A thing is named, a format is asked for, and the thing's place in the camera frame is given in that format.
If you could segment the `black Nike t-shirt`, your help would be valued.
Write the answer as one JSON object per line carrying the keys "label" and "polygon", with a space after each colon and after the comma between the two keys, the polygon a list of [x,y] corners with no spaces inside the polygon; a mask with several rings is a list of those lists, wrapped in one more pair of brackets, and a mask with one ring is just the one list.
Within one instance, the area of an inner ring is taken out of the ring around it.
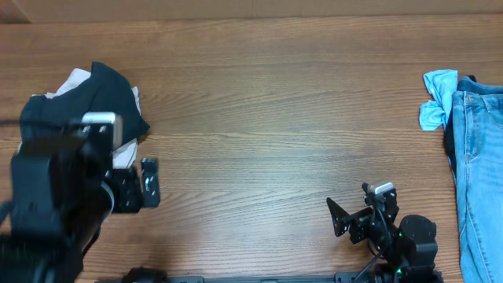
{"label": "black Nike t-shirt", "polygon": [[137,109],[129,81],[109,66],[92,63],[90,77],[68,92],[47,98],[33,96],[24,106],[20,132],[24,140],[51,135],[88,112],[114,112],[123,119],[123,143],[149,130]]}

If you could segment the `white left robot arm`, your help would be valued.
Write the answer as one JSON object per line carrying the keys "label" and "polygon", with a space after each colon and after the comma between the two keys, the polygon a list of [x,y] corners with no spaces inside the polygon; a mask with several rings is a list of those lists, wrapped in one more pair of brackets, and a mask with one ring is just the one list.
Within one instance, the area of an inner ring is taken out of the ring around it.
{"label": "white left robot arm", "polygon": [[11,231],[1,236],[3,282],[73,282],[111,214],[160,204],[155,158],[115,169],[121,126],[70,123],[26,140],[11,159],[13,196],[1,205]]}

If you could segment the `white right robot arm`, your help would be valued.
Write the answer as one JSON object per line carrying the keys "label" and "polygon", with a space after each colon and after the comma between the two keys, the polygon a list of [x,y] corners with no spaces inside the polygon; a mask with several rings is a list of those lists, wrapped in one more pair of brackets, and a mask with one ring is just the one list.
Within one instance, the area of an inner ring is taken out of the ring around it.
{"label": "white right robot arm", "polygon": [[362,184],[365,208],[349,214],[326,199],[337,237],[350,234],[353,244],[365,241],[373,259],[359,272],[339,272],[335,282],[442,282],[435,270],[436,224],[422,215],[407,215],[395,225],[399,211],[392,182]]}

